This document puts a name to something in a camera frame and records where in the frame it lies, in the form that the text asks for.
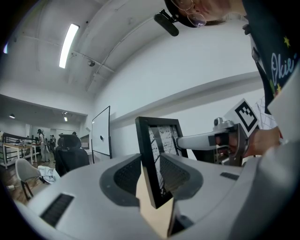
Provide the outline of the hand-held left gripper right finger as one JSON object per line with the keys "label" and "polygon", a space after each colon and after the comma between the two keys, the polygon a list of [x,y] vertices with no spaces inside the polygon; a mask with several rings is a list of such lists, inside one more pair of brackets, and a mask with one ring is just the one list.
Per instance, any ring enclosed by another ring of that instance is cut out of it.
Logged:
{"label": "hand-held left gripper right finger", "polygon": [[239,178],[242,167],[217,165],[173,154],[160,157],[161,175],[172,194],[167,235],[193,226],[223,200]]}

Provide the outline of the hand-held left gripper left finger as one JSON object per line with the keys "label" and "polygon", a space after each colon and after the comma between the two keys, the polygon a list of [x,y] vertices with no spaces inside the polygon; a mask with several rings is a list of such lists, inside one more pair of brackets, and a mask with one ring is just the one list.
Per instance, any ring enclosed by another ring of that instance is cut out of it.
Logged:
{"label": "hand-held left gripper left finger", "polygon": [[114,179],[140,166],[140,154],[70,171],[27,207],[30,226],[47,240],[161,240],[140,214],[135,194]]}

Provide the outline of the black framed picture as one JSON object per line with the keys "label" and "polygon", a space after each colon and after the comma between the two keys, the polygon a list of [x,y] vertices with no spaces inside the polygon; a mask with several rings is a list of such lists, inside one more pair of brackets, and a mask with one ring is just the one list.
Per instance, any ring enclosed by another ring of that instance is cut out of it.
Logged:
{"label": "black framed picture", "polygon": [[166,170],[161,154],[188,157],[187,151],[177,145],[177,138],[183,136],[182,130],[178,119],[140,116],[135,119],[135,125],[150,202],[158,209],[172,198],[161,173]]}

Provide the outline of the person's right forearm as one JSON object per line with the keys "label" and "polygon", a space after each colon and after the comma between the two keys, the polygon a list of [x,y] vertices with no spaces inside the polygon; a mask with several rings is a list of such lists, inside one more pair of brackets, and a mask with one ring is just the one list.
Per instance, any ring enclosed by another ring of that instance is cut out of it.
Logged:
{"label": "person's right forearm", "polygon": [[244,157],[263,155],[269,148],[280,145],[281,132],[278,127],[268,130],[256,129],[250,136]]}

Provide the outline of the round wooden table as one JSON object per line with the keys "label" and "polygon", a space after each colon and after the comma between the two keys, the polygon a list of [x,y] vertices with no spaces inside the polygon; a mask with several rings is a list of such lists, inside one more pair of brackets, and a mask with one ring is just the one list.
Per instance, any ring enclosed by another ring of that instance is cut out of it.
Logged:
{"label": "round wooden table", "polygon": [[160,208],[155,209],[150,202],[150,197],[146,187],[146,181],[143,172],[139,177],[136,186],[136,197],[140,201],[140,213],[151,228],[162,239],[168,238],[168,229],[173,211],[173,198],[167,201]]}

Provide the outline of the person's right hand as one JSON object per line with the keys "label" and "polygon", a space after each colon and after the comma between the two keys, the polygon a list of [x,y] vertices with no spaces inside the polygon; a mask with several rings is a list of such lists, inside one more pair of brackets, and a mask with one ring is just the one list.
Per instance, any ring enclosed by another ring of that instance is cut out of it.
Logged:
{"label": "person's right hand", "polygon": [[225,155],[234,154],[237,150],[237,133],[222,133],[215,135],[217,152]]}

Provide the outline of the black office chair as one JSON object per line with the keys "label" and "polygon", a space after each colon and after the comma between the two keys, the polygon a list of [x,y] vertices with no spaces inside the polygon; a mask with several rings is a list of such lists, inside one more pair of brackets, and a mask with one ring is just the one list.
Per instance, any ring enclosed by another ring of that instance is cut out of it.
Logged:
{"label": "black office chair", "polygon": [[90,164],[87,152],[81,148],[81,141],[75,135],[60,134],[55,149],[55,170],[62,177],[68,172]]}

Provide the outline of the white crumpled cloth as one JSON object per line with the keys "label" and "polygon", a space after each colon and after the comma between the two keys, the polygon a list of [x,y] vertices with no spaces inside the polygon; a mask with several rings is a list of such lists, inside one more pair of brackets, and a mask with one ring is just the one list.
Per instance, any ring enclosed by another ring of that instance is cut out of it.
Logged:
{"label": "white crumpled cloth", "polygon": [[60,176],[55,168],[39,165],[37,167],[40,177],[49,184],[54,184],[60,179]]}

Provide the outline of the black-framed whiteboard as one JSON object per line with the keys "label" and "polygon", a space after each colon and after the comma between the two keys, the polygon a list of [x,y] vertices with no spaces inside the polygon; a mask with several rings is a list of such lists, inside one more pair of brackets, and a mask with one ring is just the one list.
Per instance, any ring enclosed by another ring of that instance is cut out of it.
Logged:
{"label": "black-framed whiteboard", "polygon": [[110,106],[92,120],[91,150],[93,163],[112,158]]}

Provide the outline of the grey shell chair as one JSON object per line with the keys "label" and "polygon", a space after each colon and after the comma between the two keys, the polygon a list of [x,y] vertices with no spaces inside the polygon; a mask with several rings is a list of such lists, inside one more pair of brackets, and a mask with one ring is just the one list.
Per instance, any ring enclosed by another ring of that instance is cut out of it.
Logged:
{"label": "grey shell chair", "polygon": [[42,189],[43,184],[39,184],[33,188],[30,188],[27,181],[33,179],[39,180],[40,172],[37,168],[33,167],[26,159],[23,158],[16,161],[15,171],[17,178],[21,183],[25,198],[27,201],[29,201]]}

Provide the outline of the white line-patterned cloth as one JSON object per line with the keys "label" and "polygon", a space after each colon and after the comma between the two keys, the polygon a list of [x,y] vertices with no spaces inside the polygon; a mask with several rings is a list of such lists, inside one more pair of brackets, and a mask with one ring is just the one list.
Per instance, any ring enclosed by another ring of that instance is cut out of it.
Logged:
{"label": "white line-patterned cloth", "polygon": [[265,106],[265,97],[260,98],[252,107],[254,113],[258,118],[258,126],[262,130],[270,130],[277,127],[274,117],[265,113],[267,109]]}

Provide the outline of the white-legged work table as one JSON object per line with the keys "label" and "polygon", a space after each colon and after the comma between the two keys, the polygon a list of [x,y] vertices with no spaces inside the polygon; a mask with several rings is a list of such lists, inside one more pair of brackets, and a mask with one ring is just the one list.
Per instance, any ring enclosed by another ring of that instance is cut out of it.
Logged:
{"label": "white-legged work table", "polygon": [[0,154],[2,154],[2,156],[0,156],[0,166],[3,166],[6,170],[21,158],[30,158],[31,164],[33,165],[37,162],[37,145],[14,145],[12,143],[3,143]]}

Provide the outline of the clear-rimmed glasses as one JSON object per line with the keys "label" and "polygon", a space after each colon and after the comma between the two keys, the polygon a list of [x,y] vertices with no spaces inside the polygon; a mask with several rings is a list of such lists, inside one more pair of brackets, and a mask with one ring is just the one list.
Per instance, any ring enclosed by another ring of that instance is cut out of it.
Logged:
{"label": "clear-rimmed glasses", "polygon": [[206,24],[206,20],[201,13],[193,12],[195,3],[193,0],[171,0],[172,3],[183,13],[186,14],[188,20],[195,27],[201,27]]}

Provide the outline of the dark printed t-shirt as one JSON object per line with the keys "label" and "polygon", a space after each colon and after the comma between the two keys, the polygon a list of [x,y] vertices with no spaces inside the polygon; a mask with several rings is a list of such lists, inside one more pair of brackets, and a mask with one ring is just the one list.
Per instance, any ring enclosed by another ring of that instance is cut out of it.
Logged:
{"label": "dark printed t-shirt", "polygon": [[242,0],[263,82],[265,106],[281,92],[300,62],[300,0]]}

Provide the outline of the long ceiling light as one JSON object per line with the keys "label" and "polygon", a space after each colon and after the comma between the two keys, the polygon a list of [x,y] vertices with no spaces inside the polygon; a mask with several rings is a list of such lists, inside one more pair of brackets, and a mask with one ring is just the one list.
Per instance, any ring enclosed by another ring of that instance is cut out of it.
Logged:
{"label": "long ceiling light", "polygon": [[61,53],[60,53],[60,60],[59,60],[60,68],[66,67],[66,62],[67,62],[68,54],[70,51],[70,47],[72,45],[72,42],[73,42],[79,28],[80,27],[78,25],[72,23],[72,24],[70,24],[70,26],[67,30],[67,33],[66,33],[63,45],[62,45]]}

